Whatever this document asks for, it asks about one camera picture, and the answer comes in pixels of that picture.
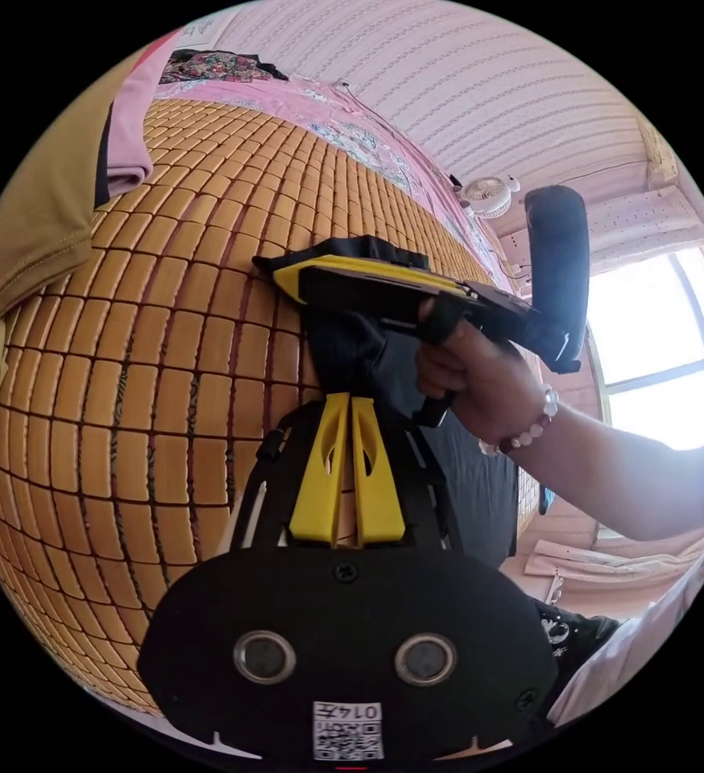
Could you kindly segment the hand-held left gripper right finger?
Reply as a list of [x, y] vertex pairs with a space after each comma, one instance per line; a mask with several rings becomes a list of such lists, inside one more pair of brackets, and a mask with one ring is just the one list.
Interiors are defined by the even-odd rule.
[[360, 542], [399, 542], [404, 517], [372, 399], [351, 399], [357, 534]]

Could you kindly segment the person's right hand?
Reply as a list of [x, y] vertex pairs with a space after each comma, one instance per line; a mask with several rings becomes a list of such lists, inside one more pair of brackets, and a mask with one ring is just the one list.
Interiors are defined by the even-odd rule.
[[441, 343], [421, 342], [416, 368], [420, 392], [449, 399], [488, 455], [528, 447], [558, 412], [555, 392], [537, 380], [518, 350], [491, 341], [467, 320]]

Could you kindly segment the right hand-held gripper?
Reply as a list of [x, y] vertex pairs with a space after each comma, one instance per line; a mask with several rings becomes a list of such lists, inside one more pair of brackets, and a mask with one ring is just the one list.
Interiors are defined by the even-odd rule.
[[388, 331], [439, 341], [465, 319], [492, 341], [536, 355], [554, 374], [581, 369], [581, 271], [538, 277], [529, 301], [418, 267], [339, 255], [280, 269], [274, 280], [316, 308], [356, 313]]

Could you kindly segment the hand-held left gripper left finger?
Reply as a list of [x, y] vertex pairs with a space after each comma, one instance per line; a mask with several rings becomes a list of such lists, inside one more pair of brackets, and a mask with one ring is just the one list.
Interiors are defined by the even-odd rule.
[[333, 542], [346, 464], [350, 396], [333, 393], [321, 405], [296, 503], [289, 521], [293, 539]]

